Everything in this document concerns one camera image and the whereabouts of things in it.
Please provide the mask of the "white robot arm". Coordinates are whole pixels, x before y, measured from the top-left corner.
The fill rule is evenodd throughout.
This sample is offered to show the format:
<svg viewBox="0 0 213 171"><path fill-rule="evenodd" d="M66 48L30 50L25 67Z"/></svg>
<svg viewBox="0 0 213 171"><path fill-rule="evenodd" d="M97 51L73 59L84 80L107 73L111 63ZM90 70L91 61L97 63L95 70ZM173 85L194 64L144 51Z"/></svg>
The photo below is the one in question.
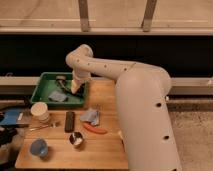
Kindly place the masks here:
<svg viewBox="0 0 213 171"><path fill-rule="evenodd" d="M66 56L73 92L91 74L115 81L116 109L130 171L182 171L166 96L168 72L135 61L99 59L83 44Z"/></svg>

